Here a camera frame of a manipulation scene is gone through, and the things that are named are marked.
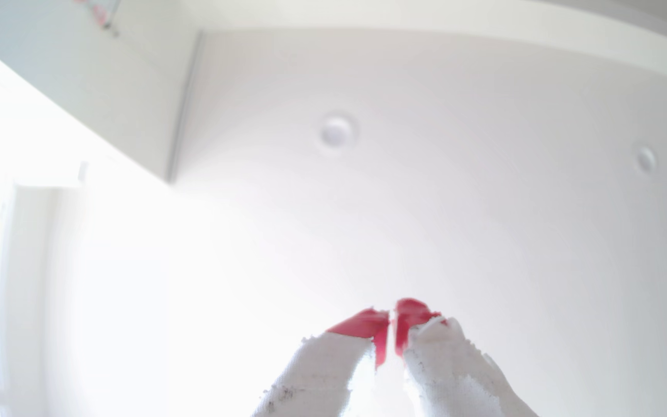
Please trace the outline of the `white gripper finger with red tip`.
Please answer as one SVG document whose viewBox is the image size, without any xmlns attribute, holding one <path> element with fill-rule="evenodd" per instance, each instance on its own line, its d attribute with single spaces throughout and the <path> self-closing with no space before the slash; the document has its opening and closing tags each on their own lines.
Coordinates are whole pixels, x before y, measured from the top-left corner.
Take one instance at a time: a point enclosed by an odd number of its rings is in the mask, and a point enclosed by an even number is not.
<svg viewBox="0 0 667 417">
<path fill-rule="evenodd" d="M 395 352 L 418 416 L 537 416 L 456 318 L 419 300 L 396 302 Z"/>
<path fill-rule="evenodd" d="M 253 416 L 357 416 L 387 355 L 390 313 L 364 309 L 304 339 Z"/>
</svg>

